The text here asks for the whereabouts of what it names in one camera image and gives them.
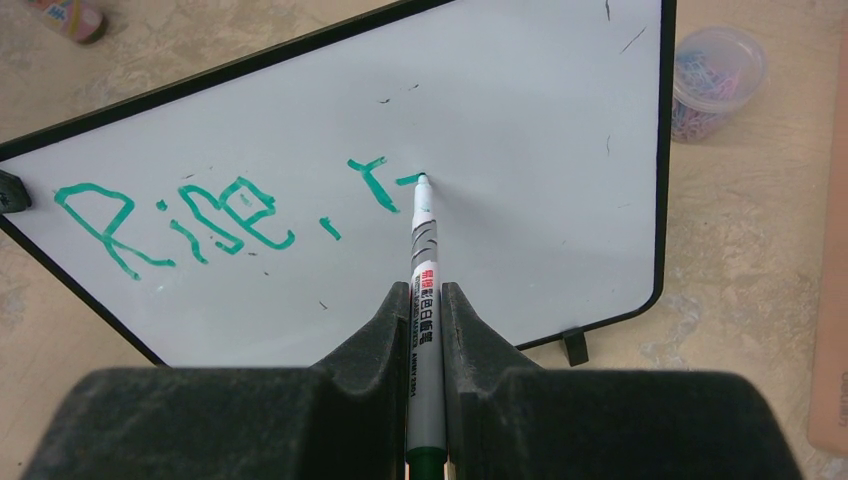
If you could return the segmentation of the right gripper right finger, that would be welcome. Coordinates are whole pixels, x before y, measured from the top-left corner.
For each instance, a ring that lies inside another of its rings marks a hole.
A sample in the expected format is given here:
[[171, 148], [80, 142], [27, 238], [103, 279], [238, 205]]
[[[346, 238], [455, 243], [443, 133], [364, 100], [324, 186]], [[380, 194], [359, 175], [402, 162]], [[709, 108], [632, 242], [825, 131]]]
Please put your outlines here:
[[442, 287], [456, 479], [798, 479], [768, 403], [716, 371], [548, 370]]

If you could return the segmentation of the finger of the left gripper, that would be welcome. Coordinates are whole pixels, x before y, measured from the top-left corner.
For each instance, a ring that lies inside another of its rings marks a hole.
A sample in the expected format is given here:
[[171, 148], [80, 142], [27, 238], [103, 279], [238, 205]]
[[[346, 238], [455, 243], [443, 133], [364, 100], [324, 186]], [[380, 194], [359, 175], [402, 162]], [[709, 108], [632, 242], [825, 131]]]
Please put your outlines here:
[[18, 213], [32, 206], [32, 200], [22, 180], [0, 171], [0, 204], [2, 214]]

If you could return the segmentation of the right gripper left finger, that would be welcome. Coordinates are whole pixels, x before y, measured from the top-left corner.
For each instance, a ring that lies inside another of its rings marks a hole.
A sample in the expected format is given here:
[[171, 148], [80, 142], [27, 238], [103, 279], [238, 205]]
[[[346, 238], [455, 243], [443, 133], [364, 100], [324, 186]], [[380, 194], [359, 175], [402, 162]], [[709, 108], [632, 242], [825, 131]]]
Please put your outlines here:
[[27, 479], [401, 479], [409, 287], [309, 367], [112, 368], [67, 394]]

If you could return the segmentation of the green whiteboard marker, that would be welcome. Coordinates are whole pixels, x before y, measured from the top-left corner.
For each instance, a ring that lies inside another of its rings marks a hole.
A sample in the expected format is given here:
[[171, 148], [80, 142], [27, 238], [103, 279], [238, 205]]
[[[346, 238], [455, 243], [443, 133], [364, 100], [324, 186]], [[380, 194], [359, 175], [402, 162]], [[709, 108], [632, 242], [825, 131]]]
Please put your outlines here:
[[406, 462], [411, 479], [442, 479], [448, 457], [433, 188], [417, 177], [411, 232]]

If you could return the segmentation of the small whiteboard black frame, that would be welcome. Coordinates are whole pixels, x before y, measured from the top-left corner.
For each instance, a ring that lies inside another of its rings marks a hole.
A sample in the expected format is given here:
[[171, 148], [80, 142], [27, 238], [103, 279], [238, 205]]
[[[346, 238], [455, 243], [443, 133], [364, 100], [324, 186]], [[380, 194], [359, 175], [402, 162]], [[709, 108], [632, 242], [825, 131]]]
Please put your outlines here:
[[659, 297], [672, 1], [399, 1], [9, 141], [1, 227], [154, 362], [308, 365], [410, 267], [517, 346]]

